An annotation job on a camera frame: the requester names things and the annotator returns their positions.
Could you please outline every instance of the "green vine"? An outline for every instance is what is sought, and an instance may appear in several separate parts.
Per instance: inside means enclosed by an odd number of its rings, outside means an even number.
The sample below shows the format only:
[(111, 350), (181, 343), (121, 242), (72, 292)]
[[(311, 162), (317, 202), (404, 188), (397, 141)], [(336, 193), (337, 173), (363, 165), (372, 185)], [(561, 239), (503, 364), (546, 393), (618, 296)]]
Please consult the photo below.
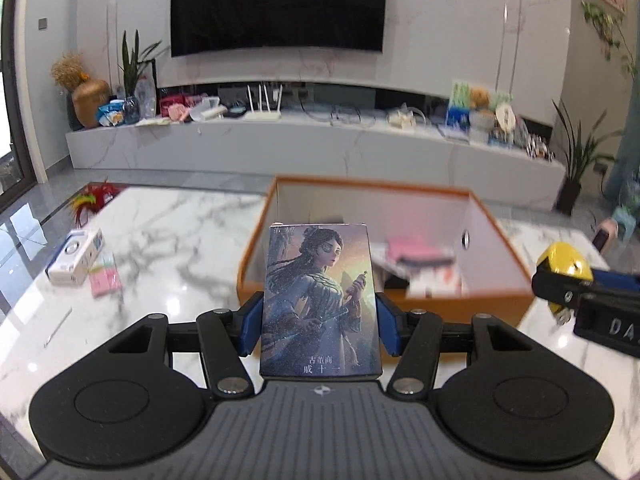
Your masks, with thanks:
[(612, 48), (616, 50), (624, 48), (626, 53), (623, 53), (620, 57), (622, 73), (629, 74), (635, 79), (636, 75), (638, 75), (638, 67), (636, 65), (636, 56), (629, 49), (625, 35), (622, 33), (621, 25), (624, 16), (621, 14), (612, 16), (598, 4), (589, 2), (582, 2), (582, 10), (584, 11), (584, 21), (593, 25), (600, 41), (604, 45), (604, 55), (607, 61), (611, 61)]

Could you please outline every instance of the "woman's long dark hair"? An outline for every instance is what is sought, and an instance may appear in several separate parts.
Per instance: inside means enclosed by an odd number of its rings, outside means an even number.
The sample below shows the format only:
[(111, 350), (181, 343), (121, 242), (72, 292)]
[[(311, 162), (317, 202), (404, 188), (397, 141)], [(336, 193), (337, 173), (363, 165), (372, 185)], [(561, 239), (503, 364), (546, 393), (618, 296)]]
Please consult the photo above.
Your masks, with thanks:
[(341, 248), (344, 248), (342, 238), (340, 238), (340, 235), (333, 229), (321, 229), (318, 227), (308, 227), (305, 229), (305, 238), (299, 249), (300, 256), (292, 260), (282, 260), (270, 265), (270, 267), (274, 267), (286, 264), (267, 272), (267, 283), (272, 293), (278, 294), (287, 290), (293, 280), (313, 269), (318, 247), (331, 240), (335, 240)]

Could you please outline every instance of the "person's hand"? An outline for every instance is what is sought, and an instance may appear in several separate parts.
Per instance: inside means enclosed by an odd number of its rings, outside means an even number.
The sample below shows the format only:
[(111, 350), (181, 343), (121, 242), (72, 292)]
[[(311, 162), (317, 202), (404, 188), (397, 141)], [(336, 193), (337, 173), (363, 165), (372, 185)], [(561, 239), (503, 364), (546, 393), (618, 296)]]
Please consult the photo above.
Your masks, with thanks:
[(319, 319), (299, 319), (298, 320), (298, 328), (302, 332), (311, 332), (317, 333), (320, 332), (322, 328), (322, 323)]
[(351, 296), (353, 301), (360, 301), (362, 298), (362, 293), (364, 292), (364, 288), (367, 286), (367, 276), (366, 273), (358, 276), (351, 286), (346, 290), (347, 294)]

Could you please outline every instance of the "woman illustration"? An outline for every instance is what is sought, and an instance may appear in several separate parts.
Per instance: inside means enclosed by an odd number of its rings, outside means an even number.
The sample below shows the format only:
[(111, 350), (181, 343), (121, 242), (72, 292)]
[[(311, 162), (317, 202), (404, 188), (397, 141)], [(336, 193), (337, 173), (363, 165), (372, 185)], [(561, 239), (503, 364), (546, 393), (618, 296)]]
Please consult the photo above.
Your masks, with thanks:
[[(348, 333), (360, 331), (366, 276), (359, 275), (343, 292), (325, 273), (343, 249), (336, 231), (309, 227), (300, 256), (268, 269), (272, 296), (266, 300), (262, 327), (263, 375), (343, 376), (358, 364)], [(302, 309), (300, 300), (306, 300)]]

